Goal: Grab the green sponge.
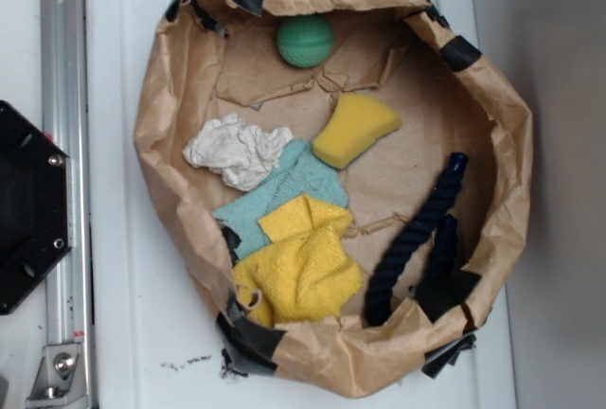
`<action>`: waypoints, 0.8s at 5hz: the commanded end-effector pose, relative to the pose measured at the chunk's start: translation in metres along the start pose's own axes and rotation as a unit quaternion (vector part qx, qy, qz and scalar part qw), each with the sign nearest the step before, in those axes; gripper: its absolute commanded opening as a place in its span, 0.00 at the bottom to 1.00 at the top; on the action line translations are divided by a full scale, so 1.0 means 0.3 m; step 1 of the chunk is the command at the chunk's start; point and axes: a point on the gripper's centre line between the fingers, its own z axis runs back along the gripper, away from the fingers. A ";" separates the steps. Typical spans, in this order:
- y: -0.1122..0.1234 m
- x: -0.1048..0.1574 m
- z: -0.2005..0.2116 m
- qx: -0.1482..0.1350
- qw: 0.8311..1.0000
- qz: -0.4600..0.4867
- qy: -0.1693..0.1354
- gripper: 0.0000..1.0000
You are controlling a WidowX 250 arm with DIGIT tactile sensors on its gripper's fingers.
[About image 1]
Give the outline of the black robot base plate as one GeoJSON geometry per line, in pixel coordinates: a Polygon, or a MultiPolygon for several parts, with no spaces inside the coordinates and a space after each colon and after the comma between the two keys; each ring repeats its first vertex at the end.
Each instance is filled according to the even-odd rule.
{"type": "Polygon", "coordinates": [[[71,249],[69,157],[1,102],[1,313],[13,313],[71,249]]]}

